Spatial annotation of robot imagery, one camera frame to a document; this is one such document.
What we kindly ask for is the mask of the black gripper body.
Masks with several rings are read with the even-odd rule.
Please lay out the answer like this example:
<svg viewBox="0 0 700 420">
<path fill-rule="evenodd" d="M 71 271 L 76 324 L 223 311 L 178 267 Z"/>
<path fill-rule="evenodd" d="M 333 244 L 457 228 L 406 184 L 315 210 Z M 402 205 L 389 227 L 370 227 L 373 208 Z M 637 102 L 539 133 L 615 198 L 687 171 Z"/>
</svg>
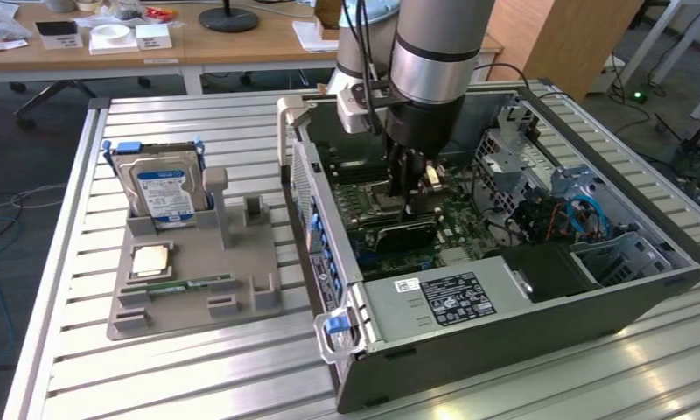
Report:
<svg viewBox="0 0 700 420">
<path fill-rule="evenodd" d="M 465 104 L 462 96 L 446 104 L 410 101 L 387 109 L 385 145 L 387 156 L 402 148 L 437 157 L 449 144 Z"/>
</svg>

